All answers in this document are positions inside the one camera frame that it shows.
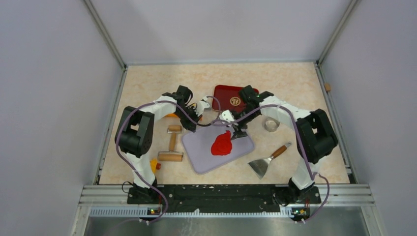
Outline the red dough lump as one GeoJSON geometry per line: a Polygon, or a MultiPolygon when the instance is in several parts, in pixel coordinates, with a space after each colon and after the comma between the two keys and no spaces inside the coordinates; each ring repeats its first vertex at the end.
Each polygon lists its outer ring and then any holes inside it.
{"type": "Polygon", "coordinates": [[[231,141],[231,132],[227,130],[225,133],[216,137],[211,146],[211,154],[214,156],[225,156],[232,152],[233,145],[231,141]]]}

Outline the lavender plastic tray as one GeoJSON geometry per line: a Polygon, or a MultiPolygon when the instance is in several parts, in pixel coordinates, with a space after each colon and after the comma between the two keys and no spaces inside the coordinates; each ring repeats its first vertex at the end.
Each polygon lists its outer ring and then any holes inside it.
{"type": "Polygon", "coordinates": [[[195,173],[205,174],[218,167],[243,157],[254,150],[249,136],[232,140],[232,152],[225,156],[211,154],[211,146],[216,137],[227,130],[233,134],[233,128],[226,126],[199,127],[195,132],[187,132],[181,138],[182,145],[195,173]]]}

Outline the metal ring cutter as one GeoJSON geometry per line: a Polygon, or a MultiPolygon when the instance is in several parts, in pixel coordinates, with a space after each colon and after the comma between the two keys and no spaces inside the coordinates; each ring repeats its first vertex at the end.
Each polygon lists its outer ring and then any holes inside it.
{"type": "Polygon", "coordinates": [[[268,132],[275,132],[280,126],[280,122],[273,118],[266,118],[263,123],[263,127],[268,132]]]}

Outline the metal scraper wooden handle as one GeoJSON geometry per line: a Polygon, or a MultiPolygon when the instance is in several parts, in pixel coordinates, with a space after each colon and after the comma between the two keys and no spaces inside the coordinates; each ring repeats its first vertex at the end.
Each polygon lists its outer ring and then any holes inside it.
{"type": "Polygon", "coordinates": [[[292,142],[287,142],[286,144],[275,150],[269,157],[253,160],[251,162],[248,162],[247,164],[258,177],[258,179],[262,179],[268,171],[271,161],[283,154],[291,145],[292,142]]]}

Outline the dark red lacquer tray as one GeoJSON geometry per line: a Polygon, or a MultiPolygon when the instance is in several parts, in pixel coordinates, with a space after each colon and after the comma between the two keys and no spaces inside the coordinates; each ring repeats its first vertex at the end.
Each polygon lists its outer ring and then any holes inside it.
{"type": "Polygon", "coordinates": [[[241,98],[239,92],[243,87],[216,85],[213,97],[217,98],[220,105],[213,100],[212,109],[214,111],[230,110],[240,113],[246,107],[246,102],[241,98]]]}

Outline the wooden dough roller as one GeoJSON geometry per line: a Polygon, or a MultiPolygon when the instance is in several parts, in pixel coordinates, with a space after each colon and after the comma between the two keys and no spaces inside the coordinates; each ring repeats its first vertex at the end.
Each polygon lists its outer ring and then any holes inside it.
{"type": "Polygon", "coordinates": [[[158,153],[157,160],[163,162],[182,162],[183,152],[176,151],[177,136],[182,133],[182,127],[180,125],[169,125],[167,133],[170,134],[168,150],[160,151],[158,153]]]}

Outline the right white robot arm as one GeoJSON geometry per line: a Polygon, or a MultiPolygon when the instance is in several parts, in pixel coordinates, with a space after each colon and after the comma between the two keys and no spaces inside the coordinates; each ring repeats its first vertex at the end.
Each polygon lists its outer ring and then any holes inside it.
{"type": "Polygon", "coordinates": [[[245,105],[243,110],[225,110],[220,115],[234,129],[233,139],[245,137],[248,123],[260,115],[272,118],[295,132],[301,160],[289,180],[288,195],[293,202],[301,203],[314,185],[321,159],[330,155],[338,145],[327,113],[322,109],[309,111],[298,108],[269,91],[257,93],[251,86],[244,87],[238,94],[245,105]]]}

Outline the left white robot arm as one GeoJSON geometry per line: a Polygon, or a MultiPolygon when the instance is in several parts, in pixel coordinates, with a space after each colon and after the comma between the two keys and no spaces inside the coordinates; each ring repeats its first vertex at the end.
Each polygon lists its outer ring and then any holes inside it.
{"type": "Polygon", "coordinates": [[[127,106],[115,136],[118,156],[131,168],[133,184],[139,187],[139,197],[145,203],[157,199],[158,191],[154,187],[156,176],[152,171],[148,151],[153,140],[154,125],[169,114],[175,114],[182,128],[195,132],[198,121],[205,109],[210,108],[208,99],[204,97],[195,105],[190,104],[192,91],[179,86],[175,92],[163,93],[153,102],[137,108],[127,106]]]}

